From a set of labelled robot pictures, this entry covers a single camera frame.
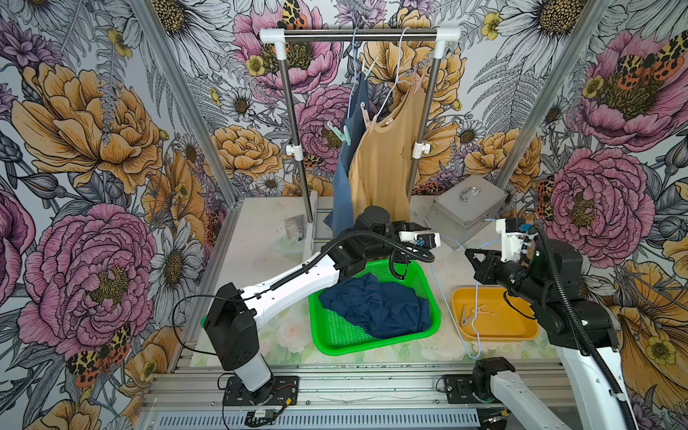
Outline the dark blue t-shirt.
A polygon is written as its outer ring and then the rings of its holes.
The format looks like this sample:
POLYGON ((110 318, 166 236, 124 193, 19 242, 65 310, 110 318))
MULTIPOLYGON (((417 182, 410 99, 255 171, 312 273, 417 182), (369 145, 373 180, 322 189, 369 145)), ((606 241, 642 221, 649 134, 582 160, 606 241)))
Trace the dark blue t-shirt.
POLYGON ((372 273, 324 290, 319 301, 323 308, 376 339, 422 333, 433 325, 426 298, 397 282, 381 282, 372 273))

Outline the tan tank top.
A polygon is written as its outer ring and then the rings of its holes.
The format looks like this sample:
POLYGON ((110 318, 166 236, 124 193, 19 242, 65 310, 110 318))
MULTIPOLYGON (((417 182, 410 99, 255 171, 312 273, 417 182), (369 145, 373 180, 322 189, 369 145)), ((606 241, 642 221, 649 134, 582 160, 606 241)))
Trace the tan tank top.
POLYGON ((389 116, 365 131, 349 169, 356 217, 378 206, 393 221, 410 218, 407 181, 425 98, 422 89, 407 92, 389 116))

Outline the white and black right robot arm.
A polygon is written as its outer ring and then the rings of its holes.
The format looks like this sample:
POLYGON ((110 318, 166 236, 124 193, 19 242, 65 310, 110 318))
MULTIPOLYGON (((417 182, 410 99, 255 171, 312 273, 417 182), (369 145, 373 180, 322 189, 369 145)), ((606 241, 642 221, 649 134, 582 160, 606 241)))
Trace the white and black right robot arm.
POLYGON ((476 282, 528 303, 564 367, 584 428, 637 428, 614 324, 605 306, 580 292, 578 250, 523 219, 497 220, 496 232, 500 250, 464 252, 476 282))

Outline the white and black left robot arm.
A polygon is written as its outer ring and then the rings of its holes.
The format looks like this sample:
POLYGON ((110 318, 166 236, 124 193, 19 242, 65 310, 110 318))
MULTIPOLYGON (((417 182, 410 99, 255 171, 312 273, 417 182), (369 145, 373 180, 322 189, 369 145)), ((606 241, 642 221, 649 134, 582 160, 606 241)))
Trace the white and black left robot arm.
POLYGON ((237 288, 221 287, 202 327, 223 369, 233 374, 228 392, 261 405, 283 388, 260 352, 258 331, 273 317, 308 297, 362 272, 371 261, 397 264, 432 263, 439 234, 417 223, 392 221, 390 214, 370 206, 353 228, 345 229, 301 265, 268 281, 237 288))

